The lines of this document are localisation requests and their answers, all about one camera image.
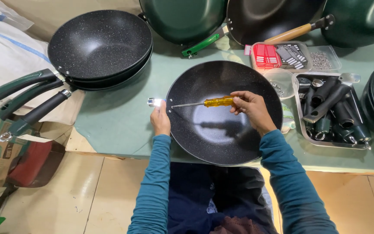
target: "teal long sleeve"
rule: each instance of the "teal long sleeve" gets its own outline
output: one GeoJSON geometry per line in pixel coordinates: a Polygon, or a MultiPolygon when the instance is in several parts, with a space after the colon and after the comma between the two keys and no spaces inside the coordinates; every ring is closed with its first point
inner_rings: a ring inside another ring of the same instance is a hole
{"type": "Polygon", "coordinates": [[[145,169],[128,234],[167,233],[169,146],[167,135],[153,137],[153,151],[145,169]]]}
{"type": "Polygon", "coordinates": [[[261,140],[262,166],[278,199],[284,234],[338,234],[304,168],[279,130],[261,140]]]}

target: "blue stripe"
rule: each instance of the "blue stripe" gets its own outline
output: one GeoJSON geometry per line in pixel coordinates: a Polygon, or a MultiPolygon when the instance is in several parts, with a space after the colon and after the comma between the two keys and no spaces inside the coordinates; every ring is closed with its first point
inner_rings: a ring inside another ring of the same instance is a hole
{"type": "Polygon", "coordinates": [[[1,13],[0,14],[0,21],[3,21],[5,18],[7,18],[7,17],[4,15],[4,13],[1,13]]]}
{"type": "Polygon", "coordinates": [[[47,56],[45,56],[43,53],[40,53],[39,51],[36,51],[36,50],[34,50],[33,48],[31,48],[31,47],[29,47],[29,46],[27,46],[27,45],[24,45],[24,44],[22,44],[22,43],[20,43],[20,42],[18,42],[18,41],[16,41],[16,40],[13,40],[13,39],[11,39],[11,38],[9,38],[9,37],[6,37],[6,36],[4,36],[4,35],[2,35],[2,34],[0,34],[0,37],[9,40],[9,41],[12,42],[14,45],[16,45],[16,46],[18,46],[18,47],[20,47],[20,48],[22,48],[22,49],[24,49],[24,50],[26,50],[26,51],[29,51],[29,52],[31,52],[31,53],[33,53],[33,54],[39,56],[40,58],[44,59],[46,62],[50,63],[49,58],[48,58],[47,56]]]}

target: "hand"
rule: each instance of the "hand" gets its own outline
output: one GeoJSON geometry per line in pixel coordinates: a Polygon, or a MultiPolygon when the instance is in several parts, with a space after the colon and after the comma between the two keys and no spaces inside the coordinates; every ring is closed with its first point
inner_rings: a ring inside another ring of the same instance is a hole
{"type": "Polygon", "coordinates": [[[262,96],[249,91],[236,91],[230,95],[238,96],[233,98],[235,104],[232,105],[230,113],[235,115],[241,112],[245,113],[251,122],[252,128],[256,129],[261,137],[277,129],[266,109],[262,96]]]}
{"type": "Polygon", "coordinates": [[[165,112],[167,104],[164,100],[161,101],[161,106],[155,107],[153,113],[150,115],[151,124],[153,125],[155,135],[165,134],[169,136],[171,125],[169,118],[165,112]]]}

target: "light green tabletop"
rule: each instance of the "light green tabletop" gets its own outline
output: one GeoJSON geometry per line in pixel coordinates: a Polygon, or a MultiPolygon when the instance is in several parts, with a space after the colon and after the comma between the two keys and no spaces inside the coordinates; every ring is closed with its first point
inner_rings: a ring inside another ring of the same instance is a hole
{"type": "MultiPolygon", "coordinates": [[[[298,40],[306,42],[307,46],[326,45],[319,30],[301,36],[298,40]]],[[[181,46],[166,42],[154,34],[153,55],[142,77],[117,91],[86,93],[75,127],[96,152],[147,159],[151,154],[153,136],[149,118],[153,109],[147,105],[148,98],[165,98],[171,84],[180,74],[202,62],[229,60],[251,66],[250,57],[243,54],[243,48],[227,36],[199,51],[191,59],[181,57],[180,50],[181,46]]],[[[357,94],[361,96],[374,70],[374,45],[356,50],[336,49],[336,53],[343,65],[339,72],[361,75],[361,82],[354,84],[357,94]]],[[[287,99],[284,103],[297,117],[295,99],[287,99]]],[[[304,139],[299,129],[290,130],[285,139],[306,170],[374,172],[374,139],[371,150],[315,146],[304,139]]],[[[175,143],[171,149],[172,161],[201,162],[175,143]]],[[[260,167],[260,160],[247,163],[246,166],[260,167]]]]}

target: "wooden handle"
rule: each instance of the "wooden handle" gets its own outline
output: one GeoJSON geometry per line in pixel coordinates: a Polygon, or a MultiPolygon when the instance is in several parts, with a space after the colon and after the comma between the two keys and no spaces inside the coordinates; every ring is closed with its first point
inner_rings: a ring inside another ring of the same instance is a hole
{"type": "Polygon", "coordinates": [[[283,41],[289,41],[291,39],[294,39],[298,36],[304,35],[311,31],[311,24],[304,24],[303,26],[299,26],[298,28],[291,29],[289,31],[286,31],[284,33],[281,33],[280,35],[276,35],[274,37],[271,37],[269,39],[266,39],[266,42],[283,42],[283,41]]]}

